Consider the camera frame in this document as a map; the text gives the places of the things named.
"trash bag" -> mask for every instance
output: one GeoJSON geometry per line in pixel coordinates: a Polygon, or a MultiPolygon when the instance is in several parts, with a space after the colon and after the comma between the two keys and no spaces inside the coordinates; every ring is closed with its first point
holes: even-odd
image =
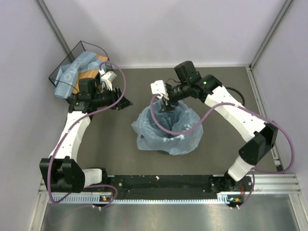
{"type": "MultiPolygon", "coordinates": [[[[160,125],[171,131],[185,131],[195,126],[200,117],[186,104],[179,101],[175,106],[175,112],[159,113],[163,102],[154,102],[153,110],[155,118],[160,125]]],[[[162,131],[154,122],[150,112],[150,106],[146,107],[140,114],[132,127],[137,136],[137,147],[139,150],[164,151],[171,155],[187,154],[198,147],[203,134],[200,125],[196,130],[184,135],[173,136],[162,131]]]]}

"wire basket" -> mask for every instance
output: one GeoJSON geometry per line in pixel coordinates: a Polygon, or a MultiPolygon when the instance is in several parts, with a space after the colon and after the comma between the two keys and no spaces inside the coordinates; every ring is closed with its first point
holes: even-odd
{"type": "MultiPolygon", "coordinates": [[[[56,77],[57,77],[57,74],[59,72],[60,67],[63,66],[63,65],[71,64],[84,51],[92,51],[92,52],[94,52],[96,54],[99,54],[99,55],[107,57],[108,61],[110,60],[107,52],[103,48],[101,48],[101,47],[99,47],[97,45],[85,42],[85,41],[80,41],[71,50],[71,52],[66,56],[66,58],[57,66],[57,68],[53,71],[53,73],[48,77],[48,79],[50,80],[50,82],[54,86],[56,86],[55,85],[56,77]]],[[[112,68],[111,64],[106,64],[106,70],[107,71],[113,71],[113,68],[112,68]]]]}

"blue plastic bag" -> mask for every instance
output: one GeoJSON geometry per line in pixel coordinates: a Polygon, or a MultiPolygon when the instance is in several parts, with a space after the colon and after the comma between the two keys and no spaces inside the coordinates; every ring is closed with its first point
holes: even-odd
{"type": "MultiPolygon", "coordinates": [[[[185,131],[195,126],[200,117],[186,104],[179,101],[174,113],[159,113],[163,102],[154,102],[153,110],[155,118],[160,125],[171,131],[185,131]]],[[[196,130],[179,136],[170,135],[162,131],[153,121],[150,106],[146,107],[140,114],[132,127],[137,136],[137,147],[139,150],[157,150],[168,152],[171,155],[187,154],[198,147],[203,135],[203,127],[200,125],[196,130]]]]}

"floor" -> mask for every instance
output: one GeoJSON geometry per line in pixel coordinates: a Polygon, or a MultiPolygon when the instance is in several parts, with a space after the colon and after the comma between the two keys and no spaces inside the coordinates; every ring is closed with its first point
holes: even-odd
{"type": "MultiPolygon", "coordinates": [[[[246,107],[258,111],[244,67],[198,68],[198,71],[201,76],[212,74],[224,86],[238,89],[245,97],[246,107]]],[[[121,111],[108,110],[94,116],[78,151],[80,167],[104,167],[109,175],[224,174],[235,161],[244,141],[216,112],[203,123],[204,134],[199,147],[189,154],[171,156],[137,149],[137,134],[131,124],[150,104],[150,84],[159,79],[177,79],[177,76],[173,68],[126,69],[124,72],[128,83],[125,97],[133,105],[121,111]]],[[[123,89],[120,74],[114,86],[123,89]]],[[[231,94],[240,101],[236,93],[231,94]]],[[[200,117],[209,109],[196,99],[186,99],[184,102],[200,117]]],[[[271,154],[266,155],[258,167],[276,170],[271,154]]]]}
{"type": "Polygon", "coordinates": [[[288,195],[253,195],[241,210],[226,205],[154,204],[112,205],[99,212],[91,206],[48,204],[41,231],[68,230],[299,231],[299,227],[288,195]]]}

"plastic bag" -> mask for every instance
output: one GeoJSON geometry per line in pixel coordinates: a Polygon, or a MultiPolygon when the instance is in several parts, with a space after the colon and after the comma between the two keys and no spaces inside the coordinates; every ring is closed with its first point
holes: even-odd
{"type": "MultiPolygon", "coordinates": [[[[163,102],[154,102],[153,110],[155,118],[163,127],[171,131],[184,131],[195,126],[200,117],[186,104],[179,101],[175,112],[159,113],[163,102]]],[[[139,150],[157,150],[168,152],[171,155],[187,154],[198,147],[203,134],[200,125],[196,130],[179,136],[170,135],[162,131],[153,121],[150,106],[146,107],[140,114],[132,127],[137,136],[137,147],[139,150]]]]}

